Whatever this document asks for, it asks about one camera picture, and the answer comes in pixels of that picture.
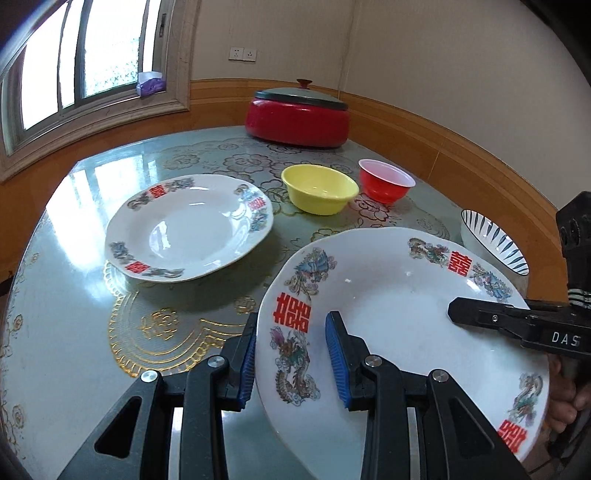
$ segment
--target plate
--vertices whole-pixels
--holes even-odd
[[[456,326],[456,297],[527,308],[490,264],[450,241],[407,228],[355,229],[295,253],[259,310],[256,383],[282,441],[319,480],[358,480],[366,412],[339,400],[324,337],[331,310],[351,335],[401,370],[443,368],[519,460],[533,447],[548,397],[544,354],[492,330]]]
[[[242,258],[273,224],[267,196],[225,175],[185,175],[152,185],[109,222],[107,260],[130,277],[171,283]]]

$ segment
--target bowl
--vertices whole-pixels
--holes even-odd
[[[359,166],[363,192],[376,202],[391,205],[416,185],[408,173],[389,163],[364,158],[359,160]]]
[[[464,247],[498,268],[525,298],[530,268],[511,237],[474,210],[462,211],[460,229]]]
[[[357,184],[344,173],[320,165],[292,165],[281,172],[291,202],[315,215],[339,213],[359,193]]]

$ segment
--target power outlet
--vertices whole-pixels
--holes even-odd
[[[244,48],[242,47],[230,47],[230,55],[228,60],[242,60],[244,55]]]
[[[242,60],[256,61],[256,49],[255,48],[245,48],[244,54],[242,55]]]

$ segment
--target red cup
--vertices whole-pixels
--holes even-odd
[[[364,158],[359,160],[359,166],[363,192],[376,202],[391,205],[416,185],[408,173],[389,163]]]

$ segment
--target blue gripper pad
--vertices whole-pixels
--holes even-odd
[[[255,382],[255,342],[256,336],[252,335],[248,342],[248,348],[246,349],[246,355],[240,370],[241,381],[240,390],[238,391],[238,401],[241,408],[244,408],[246,402],[250,400],[252,386]]]
[[[339,398],[345,404],[345,408],[350,408],[352,397],[349,389],[349,369],[347,368],[345,355],[343,354],[331,313],[326,316],[324,332],[326,334],[326,346],[329,349],[330,363],[333,367],[333,375],[335,377],[336,388],[339,392]]]

